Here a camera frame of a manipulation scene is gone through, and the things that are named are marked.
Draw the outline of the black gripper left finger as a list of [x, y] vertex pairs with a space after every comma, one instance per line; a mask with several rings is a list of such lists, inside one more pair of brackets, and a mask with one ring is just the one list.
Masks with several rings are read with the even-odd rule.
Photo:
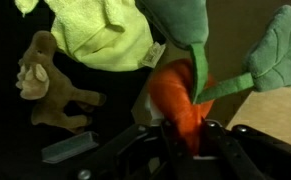
[[192, 156], [176, 127], [169, 121], [161, 124], [163, 140], [168, 152], [168, 161], [175, 180], [190, 180]]

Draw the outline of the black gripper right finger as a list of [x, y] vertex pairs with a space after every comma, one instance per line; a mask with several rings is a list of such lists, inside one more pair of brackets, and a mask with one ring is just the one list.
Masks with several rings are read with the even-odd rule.
[[237, 180], [265, 180], [265, 176], [243, 150], [241, 145], [216, 121], [204, 121], [204, 133], [216, 144], [218, 152], [229, 164]]

